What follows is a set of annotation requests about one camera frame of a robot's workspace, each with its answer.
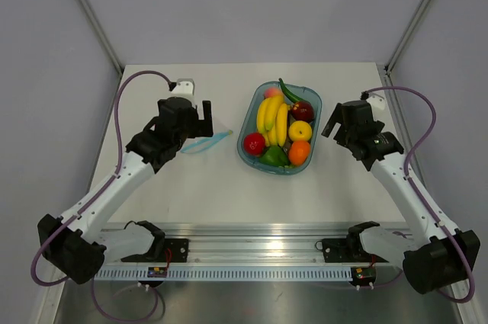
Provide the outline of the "clear zip top bag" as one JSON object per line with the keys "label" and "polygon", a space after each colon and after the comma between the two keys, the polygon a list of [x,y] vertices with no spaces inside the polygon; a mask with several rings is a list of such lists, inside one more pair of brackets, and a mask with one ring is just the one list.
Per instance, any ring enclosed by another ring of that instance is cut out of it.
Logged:
{"label": "clear zip top bag", "polygon": [[188,155],[194,155],[200,152],[204,152],[232,134],[233,131],[228,130],[224,132],[215,133],[212,137],[208,137],[208,138],[203,137],[192,144],[182,147],[180,152]]}

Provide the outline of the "orange fruit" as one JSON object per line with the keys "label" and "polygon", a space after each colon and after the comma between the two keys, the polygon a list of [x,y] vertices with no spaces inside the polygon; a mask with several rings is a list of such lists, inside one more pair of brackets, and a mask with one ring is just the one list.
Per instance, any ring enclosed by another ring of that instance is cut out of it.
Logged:
{"label": "orange fruit", "polygon": [[310,154],[311,146],[307,141],[293,141],[288,152],[288,158],[292,165],[300,166],[304,164]]}

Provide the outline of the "bright red apple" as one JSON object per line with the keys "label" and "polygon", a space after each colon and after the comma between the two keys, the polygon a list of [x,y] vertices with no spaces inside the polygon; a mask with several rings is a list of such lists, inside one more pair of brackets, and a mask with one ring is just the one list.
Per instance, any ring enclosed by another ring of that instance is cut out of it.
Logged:
{"label": "bright red apple", "polygon": [[260,156],[266,148],[266,141],[260,133],[250,133],[243,140],[243,149],[251,156]]}

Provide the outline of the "blue plastic fruit basket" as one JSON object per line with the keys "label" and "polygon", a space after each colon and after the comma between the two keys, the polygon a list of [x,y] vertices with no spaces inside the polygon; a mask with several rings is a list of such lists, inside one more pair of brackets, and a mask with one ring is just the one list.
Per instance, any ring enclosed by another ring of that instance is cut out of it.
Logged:
{"label": "blue plastic fruit basket", "polygon": [[237,149],[245,164],[273,175],[295,175],[312,159],[322,110],[311,88],[266,82],[255,90]]}

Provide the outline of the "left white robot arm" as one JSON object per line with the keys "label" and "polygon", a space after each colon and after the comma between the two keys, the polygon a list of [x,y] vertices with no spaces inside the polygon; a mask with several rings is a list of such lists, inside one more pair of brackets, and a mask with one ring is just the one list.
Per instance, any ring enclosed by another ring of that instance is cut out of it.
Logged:
{"label": "left white robot arm", "polygon": [[139,186],[175,158],[186,139],[213,136],[211,103],[202,105],[200,117],[186,98],[159,100],[158,116],[118,153],[115,171],[59,217],[47,214],[40,219],[40,250],[35,256],[44,257],[77,284],[90,281],[111,261],[167,258],[165,233],[148,221],[111,233],[103,228]]}

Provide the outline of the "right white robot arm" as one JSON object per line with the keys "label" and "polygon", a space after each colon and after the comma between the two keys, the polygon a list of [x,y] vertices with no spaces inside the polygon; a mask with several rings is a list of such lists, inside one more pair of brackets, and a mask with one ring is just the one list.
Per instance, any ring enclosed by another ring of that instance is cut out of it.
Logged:
{"label": "right white robot arm", "polygon": [[411,238],[386,231],[373,221],[348,229],[345,254],[355,261],[372,255],[400,268],[420,294],[467,281],[467,297],[474,295],[473,267],[480,240],[462,231],[439,209],[410,169],[403,146],[384,123],[376,120],[365,100],[338,103],[322,132],[331,136],[361,162],[393,199]]}

